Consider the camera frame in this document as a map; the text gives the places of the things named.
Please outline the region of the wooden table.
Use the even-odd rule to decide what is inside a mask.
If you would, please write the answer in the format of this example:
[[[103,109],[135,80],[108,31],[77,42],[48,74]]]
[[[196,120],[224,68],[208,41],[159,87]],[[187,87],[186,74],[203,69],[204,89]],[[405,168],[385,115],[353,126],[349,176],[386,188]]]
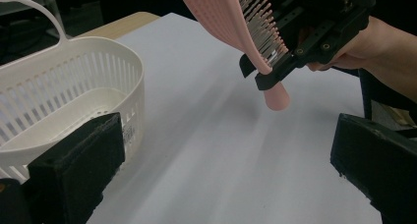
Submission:
[[[137,12],[109,24],[103,25],[102,27],[89,30],[83,34],[80,34],[80,37],[99,36],[110,39],[117,39],[157,19],[159,19],[159,16],[155,14],[148,12]]]

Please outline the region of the white slatted plastic basket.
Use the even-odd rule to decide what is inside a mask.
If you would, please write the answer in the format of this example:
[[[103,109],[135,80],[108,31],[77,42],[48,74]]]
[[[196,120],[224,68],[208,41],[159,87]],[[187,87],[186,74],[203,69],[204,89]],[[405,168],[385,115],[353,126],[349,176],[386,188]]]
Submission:
[[[0,67],[0,179],[25,182],[28,164],[85,122],[121,116],[125,156],[144,135],[145,84],[140,57],[114,40],[69,39],[55,17],[31,0],[19,2],[44,14],[58,43]]]

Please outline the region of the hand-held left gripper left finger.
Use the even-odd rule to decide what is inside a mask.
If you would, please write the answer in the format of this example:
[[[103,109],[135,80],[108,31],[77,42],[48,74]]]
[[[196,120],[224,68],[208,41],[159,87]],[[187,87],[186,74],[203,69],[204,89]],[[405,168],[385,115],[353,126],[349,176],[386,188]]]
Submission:
[[[125,161],[121,116],[91,119],[29,164],[35,224],[86,224]]]

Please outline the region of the pink hairbrush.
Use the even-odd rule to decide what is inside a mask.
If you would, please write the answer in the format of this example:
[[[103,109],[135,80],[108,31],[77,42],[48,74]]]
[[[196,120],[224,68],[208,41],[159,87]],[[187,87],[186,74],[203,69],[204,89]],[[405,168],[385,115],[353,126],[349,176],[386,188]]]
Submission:
[[[253,72],[269,77],[288,53],[269,0],[183,1],[209,34],[246,55],[251,65],[241,69],[245,77]]]

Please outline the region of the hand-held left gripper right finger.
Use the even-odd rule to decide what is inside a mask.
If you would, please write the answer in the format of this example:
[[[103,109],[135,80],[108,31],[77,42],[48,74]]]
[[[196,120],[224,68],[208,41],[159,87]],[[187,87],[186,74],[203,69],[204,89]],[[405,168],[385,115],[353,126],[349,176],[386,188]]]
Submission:
[[[341,114],[330,163],[370,200],[383,224],[417,224],[417,129],[393,131]]]

